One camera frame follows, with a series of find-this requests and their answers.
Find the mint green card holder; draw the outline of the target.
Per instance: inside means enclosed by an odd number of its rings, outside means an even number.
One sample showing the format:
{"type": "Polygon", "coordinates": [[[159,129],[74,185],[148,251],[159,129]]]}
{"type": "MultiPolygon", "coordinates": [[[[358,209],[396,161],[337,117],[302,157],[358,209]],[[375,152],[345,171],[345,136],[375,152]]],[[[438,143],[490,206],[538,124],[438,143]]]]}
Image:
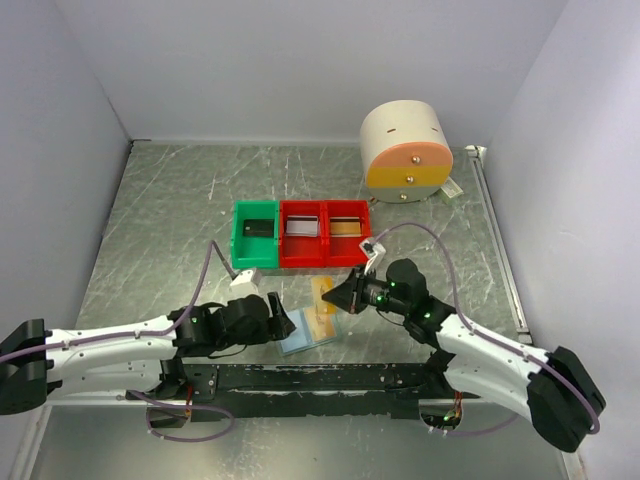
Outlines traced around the mint green card holder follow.
{"type": "Polygon", "coordinates": [[[289,311],[287,316],[295,329],[287,338],[277,342],[279,354],[283,357],[334,342],[341,336],[335,311],[321,312],[319,307],[313,306],[289,311]]]}

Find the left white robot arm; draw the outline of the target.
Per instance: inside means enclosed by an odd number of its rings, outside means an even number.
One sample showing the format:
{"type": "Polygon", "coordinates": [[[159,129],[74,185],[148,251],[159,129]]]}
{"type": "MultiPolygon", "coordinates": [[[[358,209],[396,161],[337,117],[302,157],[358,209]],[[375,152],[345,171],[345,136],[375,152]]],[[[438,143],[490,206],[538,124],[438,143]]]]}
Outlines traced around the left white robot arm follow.
{"type": "Polygon", "coordinates": [[[284,340],[295,329],[275,293],[188,305],[117,327],[48,330],[41,319],[27,320],[1,342],[1,412],[19,414],[49,399],[109,390],[173,399],[187,385],[182,359],[284,340]]]}

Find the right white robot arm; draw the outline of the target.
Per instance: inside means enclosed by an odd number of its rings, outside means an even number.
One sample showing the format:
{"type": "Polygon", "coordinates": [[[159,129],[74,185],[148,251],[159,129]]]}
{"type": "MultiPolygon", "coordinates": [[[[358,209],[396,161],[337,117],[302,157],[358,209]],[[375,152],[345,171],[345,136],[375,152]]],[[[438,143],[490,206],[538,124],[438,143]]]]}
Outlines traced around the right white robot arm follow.
{"type": "Polygon", "coordinates": [[[401,316],[410,337],[434,350],[424,384],[435,397],[455,390],[498,404],[564,452],[576,451],[599,431],[606,401],[572,350],[559,346],[549,352],[461,318],[428,291],[409,259],[392,262],[383,280],[358,266],[322,298],[349,314],[372,307],[401,316]]]}

